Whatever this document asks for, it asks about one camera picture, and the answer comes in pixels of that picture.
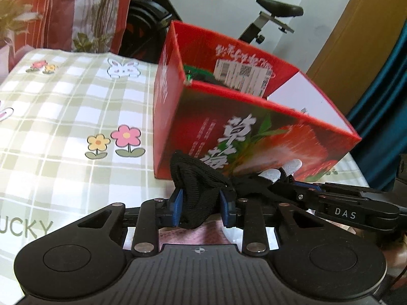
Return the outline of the red strawberry cardboard box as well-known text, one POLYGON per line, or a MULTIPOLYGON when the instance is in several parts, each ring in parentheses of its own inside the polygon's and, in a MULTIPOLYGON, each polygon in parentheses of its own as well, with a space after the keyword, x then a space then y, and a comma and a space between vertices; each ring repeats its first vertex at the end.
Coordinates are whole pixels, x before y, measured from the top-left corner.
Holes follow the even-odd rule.
POLYGON ((360 136, 297 67, 218 32, 173 21, 154 82, 154 175, 170 178, 175 151, 227 176, 298 159, 299 180, 317 180, 360 136), (216 83, 187 81, 183 65, 216 83))

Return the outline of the black glove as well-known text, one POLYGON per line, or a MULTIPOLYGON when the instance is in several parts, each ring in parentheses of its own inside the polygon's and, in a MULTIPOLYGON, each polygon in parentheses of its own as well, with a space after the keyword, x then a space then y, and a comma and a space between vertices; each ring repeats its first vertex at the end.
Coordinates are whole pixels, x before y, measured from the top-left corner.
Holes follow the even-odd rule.
POLYGON ((295 181, 294 173, 285 165, 260 174, 229 178, 198 158, 176 151, 170 159, 175 186, 170 197, 172 225, 194 229, 209 216, 220 214, 224 226, 235 226, 239 199, 258 201, 266 206, 283 202, 288 187, 295 181))

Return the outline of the green tasselled pouch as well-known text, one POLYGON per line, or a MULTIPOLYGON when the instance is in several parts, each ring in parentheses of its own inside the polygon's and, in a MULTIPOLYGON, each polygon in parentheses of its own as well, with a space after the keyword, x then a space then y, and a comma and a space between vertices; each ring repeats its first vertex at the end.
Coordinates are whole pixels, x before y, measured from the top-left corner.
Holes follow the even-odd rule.
POLYGON ((213 73, 201 68, 195 68, 192 65, 183 65, 183 70, 187 81, 197 80, 212 84, 215 84, 217 81, 216 78, 214 78, 213 73))

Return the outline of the pink knitted cloth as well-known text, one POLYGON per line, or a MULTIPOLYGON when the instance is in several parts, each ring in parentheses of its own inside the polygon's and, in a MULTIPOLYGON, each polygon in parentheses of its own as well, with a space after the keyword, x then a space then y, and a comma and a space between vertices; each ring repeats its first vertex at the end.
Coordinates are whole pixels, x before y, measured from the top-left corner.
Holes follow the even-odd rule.
POLYGON ((220 220, 207 221, 196 229, 163 228, 159 230, 160 244, 227 245, 220 220))

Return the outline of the green checkered tablecloth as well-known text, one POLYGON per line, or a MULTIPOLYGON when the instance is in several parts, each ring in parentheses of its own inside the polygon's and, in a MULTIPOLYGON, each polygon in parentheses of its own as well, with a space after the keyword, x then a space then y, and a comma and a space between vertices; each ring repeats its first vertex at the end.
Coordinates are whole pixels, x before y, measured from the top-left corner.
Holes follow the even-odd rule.
POLYGON ((1 303, 25 245, 114 202, 169 197, 154 175, 158 64, 36 49, 1 83, 1 303))

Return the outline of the wooden door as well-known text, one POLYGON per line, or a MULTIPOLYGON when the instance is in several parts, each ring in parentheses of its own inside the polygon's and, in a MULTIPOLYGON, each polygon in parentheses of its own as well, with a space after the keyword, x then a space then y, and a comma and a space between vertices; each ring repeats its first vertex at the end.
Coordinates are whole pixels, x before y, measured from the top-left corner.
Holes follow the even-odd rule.
POLYGON ((350 0, 307 71, 349 113, 381 70, 406 20, 406 0, 350 0))

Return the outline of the teal curtain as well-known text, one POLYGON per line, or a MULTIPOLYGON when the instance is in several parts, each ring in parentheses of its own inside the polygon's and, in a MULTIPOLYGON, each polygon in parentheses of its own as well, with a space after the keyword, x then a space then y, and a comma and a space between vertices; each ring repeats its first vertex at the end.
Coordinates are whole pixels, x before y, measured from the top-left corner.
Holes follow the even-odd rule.
POLYGON ((351 156, 372 188, 389 190, 406 153, 406 26, 347 119, 361 136, 351 156))

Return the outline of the pink printed backdrop cloth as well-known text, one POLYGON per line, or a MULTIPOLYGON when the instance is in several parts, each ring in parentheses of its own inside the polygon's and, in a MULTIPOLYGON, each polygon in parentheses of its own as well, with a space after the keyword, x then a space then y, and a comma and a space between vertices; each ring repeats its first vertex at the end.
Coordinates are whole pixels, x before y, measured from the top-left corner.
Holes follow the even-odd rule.
POLYGON ((1 76, 34 48, 119 52, 130 0, 1 0, 1 76))

